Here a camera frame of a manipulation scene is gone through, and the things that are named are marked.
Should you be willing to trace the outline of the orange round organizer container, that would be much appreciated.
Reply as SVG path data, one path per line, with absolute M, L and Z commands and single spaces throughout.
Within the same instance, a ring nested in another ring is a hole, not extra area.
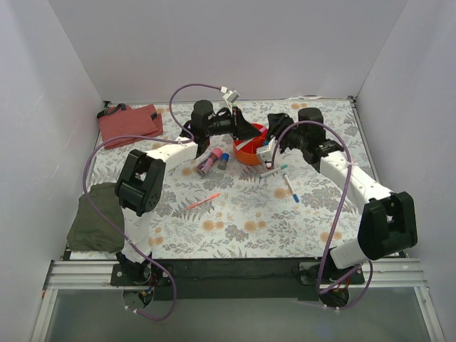
M 261 164 L 260 159 L 257 157 L 257 149 L 263 146 L 268 132 L 268 128 L 264 125 L 254 123 L 253 126 L 260 131 L 261 135 L 259 137 L 255 137 L 251 142 L 240 149 L 237 148 L 244 142 L 243 140 L 234 140 L 232 143 L 235 159 L 238 162 L 249 166 Z

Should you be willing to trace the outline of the teal capped white marker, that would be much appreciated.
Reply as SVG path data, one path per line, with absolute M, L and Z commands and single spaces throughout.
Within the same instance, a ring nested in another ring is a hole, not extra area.
M 288 167 L 288 165 L 281 165 L 280 167 L 276 167 L 274 169 L 268 170 L 267 172 L 260 174 L 259 179 L 265 179 L 267 177 L 270 177 L 271 175 L 274 175 L 278 172 L 281 172 L 282 170 L 285 170 L 287 167 Z

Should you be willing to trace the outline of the blue capped white marker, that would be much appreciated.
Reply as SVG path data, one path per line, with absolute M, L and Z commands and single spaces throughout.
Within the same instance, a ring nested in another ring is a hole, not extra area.
M 282 177 L 284 178 L 284 182 L 285 182 L 286 186 L 288 187 L 288 189 L 289 189 L 289 191 L 290 191 L 295 203 L 299 203 L 300 202 L 299 196 L 297 195 L 295 189 L 293 188 L 288 175 L 286 173 L 284 173 L 282 175 Z

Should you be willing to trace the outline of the pink capped white marker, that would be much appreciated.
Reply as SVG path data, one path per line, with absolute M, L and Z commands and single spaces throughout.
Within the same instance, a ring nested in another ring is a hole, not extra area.
M 267 131 L 267 128 L 266 127 L 262 127 L 259 129 L 259 132 L 260 134 L 262 134 L 263 132 Z M 247 146 L 249 143 L 251 143 L 253 140 L 255 140 L 255 138 L 251 138 L 251 139 L 248 139 L 248 140 L 244 140 L 243 142 L 239 143 L 238 145 L 235 146 L 236 150 L 241 150 L 243 147 Z

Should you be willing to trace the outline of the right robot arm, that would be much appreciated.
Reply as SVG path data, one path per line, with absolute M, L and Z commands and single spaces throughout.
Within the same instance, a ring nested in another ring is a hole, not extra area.
M 331 248 L 329 261 L 322 266 L 323 277 L 338 283 L 348 275 L 348 268 L 368 260 L 377 260 L 418 243 L 415 205 L 407 192 L 394 192 L 376 182 L 353 163 L 348 147 L 334 130 L 323 122 L 318 108 L 304 108 L 294 121 L 286 113 L 269 114 L 267 140 L 272 152 L 299 150 L 303 159 L 318 173 L 342 190 L 342 200 L 349 200 L 361 213 L 356 238 Z

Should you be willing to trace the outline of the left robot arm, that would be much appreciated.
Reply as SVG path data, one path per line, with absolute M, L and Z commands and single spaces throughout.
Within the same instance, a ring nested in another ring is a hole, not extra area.
M 210 101 L 199 100 L 175 140 L 155 150 L 132 150 L 128 154 L 115 194 L 122 207 L 127 236 L 122 255 L 132 262 L 127 276 L 134 284 L 146 284 L 152 275 L 150 265 L 144 262 L 150 256 L 150 213 L 160 201 L 166 173 L 202 155 L 209 147 L 209 139 L 215 135 L 249 140 L 259 137 L 261 132 L 234 104 L 227 101 L 215 112 Z

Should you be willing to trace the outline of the pink capped pen tube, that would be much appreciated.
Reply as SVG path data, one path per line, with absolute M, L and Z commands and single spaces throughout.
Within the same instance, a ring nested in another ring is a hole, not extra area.
M 198 166 L 196 166 L 197 174 L 202 177 L 208 175 L 210 170 L 214 166 L 214 163 L 218 161 L 222 155 L 223 151 L 221 148 L 216 147 L 215 149 L 213 149 L 211 153 L 208 154 L 208 156 L 203 161 L 201 161 L 201 163 L 198 164 Z

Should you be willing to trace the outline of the blue grey glue stick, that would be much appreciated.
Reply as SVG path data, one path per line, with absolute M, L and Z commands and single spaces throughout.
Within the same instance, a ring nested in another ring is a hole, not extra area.
M 220 158 L 220 161 L 218 163 L 218 169 L 219 170 L 226 170 L 227 168 L 227 163 L 229 161 L 229 154 L 228 153 L 223 153 L 221 158 Z

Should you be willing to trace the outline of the floral table mat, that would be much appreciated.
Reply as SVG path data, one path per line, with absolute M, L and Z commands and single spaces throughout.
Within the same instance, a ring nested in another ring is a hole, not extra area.
M 250 123 L 267 125 L 267 114 L 287 113 L 297 121 L 302 108 L 318 108 L 327 126 L 347 144 L 352 160 L 373 176 L 368 153 L 348 100 L 239 101 Z M 140 141 L 113 150 L 101 149 L 87 176 L 89 186 L 117 181 L 132 149 L 147 151 L 163 144 Z M 195 166 L 214 148 L 230 154 L 226 170 L 214 166 L 201 177 Z M 153 259 L 211 259 L 237 257 L 319 257 L 328 238 L 341 190 L 302 158 L 299 150 L 276 155 L 283 172 L 265 179 L 263 165 L 247 166 L 233 154 L 229 135 L 211 138 L 197 161 L 172 169 L 165 176 L 162 195 L 150 216 L 148 239 Z M 282 173 L 300 198 L 295 203 Z M 210 195 L 221 195 L 194 209 L 187 207 Z

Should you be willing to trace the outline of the orange pen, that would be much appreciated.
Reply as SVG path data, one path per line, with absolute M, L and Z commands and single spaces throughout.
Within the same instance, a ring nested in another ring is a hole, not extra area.
M 215 194 L 213 194 L 213 195 L 210 195 L 209 197 L 207 197 L 207 198 L 205 198 L 205 199 L 201 199 L 201 200 L 199 200 L 199 201 L 197 201 L 197 202 L 195 202 L 195 203 L 192 203 L 191 205 L 189 205 L 189 206 L 187 207 L 187 209 L 193 209 L 193 208 L 198 207 L 198 206 L 200 206 L 200 205 L 202 205 L 202 204 L 211 202 L 212 200 L 216 199 L 216 198 L 217 198 L 218 196 L 220 196 L 220 195 L 221 195 L 221 192 L 218 192 L 218 193 L 215 193 Z

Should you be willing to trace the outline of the red folded cloth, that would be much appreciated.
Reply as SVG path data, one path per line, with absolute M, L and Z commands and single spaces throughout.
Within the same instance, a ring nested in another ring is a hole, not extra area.
M 103 142 L 109 140 L 106 150 L 163 134 L 162 115 L 153 104 L 134 109 L 121 103 L 99 112 L 97 120 Z

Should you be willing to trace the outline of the dark green cloth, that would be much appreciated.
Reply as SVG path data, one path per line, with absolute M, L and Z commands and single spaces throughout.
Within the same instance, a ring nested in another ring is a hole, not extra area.
M 88 196 L 107 219 L 121 231 L 124 230 L 123 212 L 115 196 L 115 184 L 105 182 L 93 185 Z M 116 253 L 123 249 L 125 240 L 95 211 L 87 196 L 81 195 L 76 217 L 67 235 L 67 243 L 71 251 Z

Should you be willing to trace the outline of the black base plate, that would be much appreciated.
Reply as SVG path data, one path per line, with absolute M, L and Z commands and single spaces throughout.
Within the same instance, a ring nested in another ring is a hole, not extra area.
M 161 259 L 160 267 L 118 261 L 112 286 L 151 288 L 156 301 L 179 299 L 318 300 L 320 258 Z

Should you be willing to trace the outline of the aluminium frame rail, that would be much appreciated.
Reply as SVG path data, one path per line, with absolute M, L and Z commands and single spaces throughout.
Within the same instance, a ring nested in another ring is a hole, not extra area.
M 153 267 L 152 281 L 135 280 L 138 268 L 115 260 L 70 260 L 51 263 L 46 276 L 42 303 L 32 333 L 32 341 L 44 341 L 58 292 L 64 289 L 137 291 L 150 285 L 156 300 L 173 298 L 172 285 L 179 299 L 259 299 L 296 297 L 316 299 L 316 273 L 320 264 L 314 258 L 275 259 L 161 259 L 162 268 Z M 323 277 L 325 289 L 343 278 L 340 290 L 412 288 L 432 341 L 444 341 L 440 323 L 430 299 L 428 284 L 418 259 L 387 257 L 333 269 Z

